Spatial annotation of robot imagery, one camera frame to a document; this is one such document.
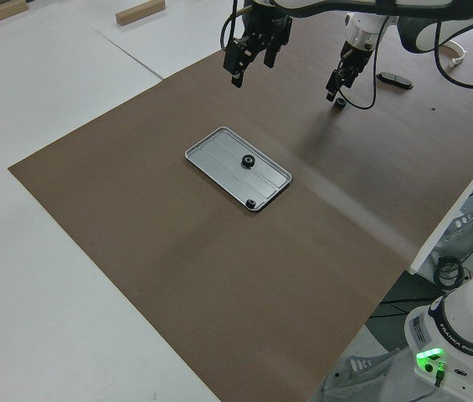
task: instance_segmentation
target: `metal tray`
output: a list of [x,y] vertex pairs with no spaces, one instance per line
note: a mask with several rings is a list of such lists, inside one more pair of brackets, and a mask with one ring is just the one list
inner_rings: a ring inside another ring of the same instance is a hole
[[185,156],[253,212],[259,212],[292,180],[284,168],[227,127],[206,136]]

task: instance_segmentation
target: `brown paper sheet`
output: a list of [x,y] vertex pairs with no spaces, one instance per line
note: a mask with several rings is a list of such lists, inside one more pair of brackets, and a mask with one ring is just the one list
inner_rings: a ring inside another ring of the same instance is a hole
[[[473,178],[473,91],[391,32],[380,65],[414,89],[334,111],[342,43],[340,13],[295,21],[241,90],[215,54],[10,168],[223,402],[311,396]],[[218,126],[294,176],[259,214],[183,156]]]

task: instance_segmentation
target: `black band on robot base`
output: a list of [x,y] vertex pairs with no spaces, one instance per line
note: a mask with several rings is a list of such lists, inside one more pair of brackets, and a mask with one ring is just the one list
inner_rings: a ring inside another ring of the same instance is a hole
[[439,305],[432,310],[428,310],[428,314],[434,319],[437,329],[450,345],[461,352],[473,356],[473,343],[462,338],[452,326],[448,323],[445,315],[445,298],[440,301]]

